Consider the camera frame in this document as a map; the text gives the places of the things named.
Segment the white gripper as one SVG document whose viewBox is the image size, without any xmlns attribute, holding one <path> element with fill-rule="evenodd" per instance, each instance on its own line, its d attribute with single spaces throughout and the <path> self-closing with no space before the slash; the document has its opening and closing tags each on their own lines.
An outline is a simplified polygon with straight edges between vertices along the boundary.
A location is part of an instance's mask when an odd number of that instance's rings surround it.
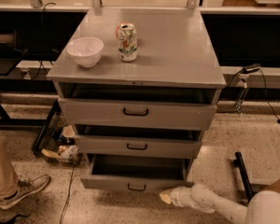
<svg viewBox="0 0 280 224">
<path fill-rule="evenodd" d="M 160 198 L 163 202 L 178 207 L 191 207 L 194 205 L 194 201 L 191 198 L 191 188 L 176 187 L 172 190 L 163 190 L 160 193 Z"/>
</svg>

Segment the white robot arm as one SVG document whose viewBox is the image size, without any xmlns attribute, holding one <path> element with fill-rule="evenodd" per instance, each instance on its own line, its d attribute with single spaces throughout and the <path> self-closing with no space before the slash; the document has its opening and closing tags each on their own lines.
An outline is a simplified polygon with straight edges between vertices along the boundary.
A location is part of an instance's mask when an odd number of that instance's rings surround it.
<svg viewBox="0 0 280 224">
<path fill-rule="evenodd" d="M 280 224 L 280 193 L 272 190 L 257 193 L 248 206 L 221 197 L 202 184 L 167 189 L 160 197 L 177 207 L 191 207 L 206 214 L 217 212 L 231 224 Z"/>
</svg>

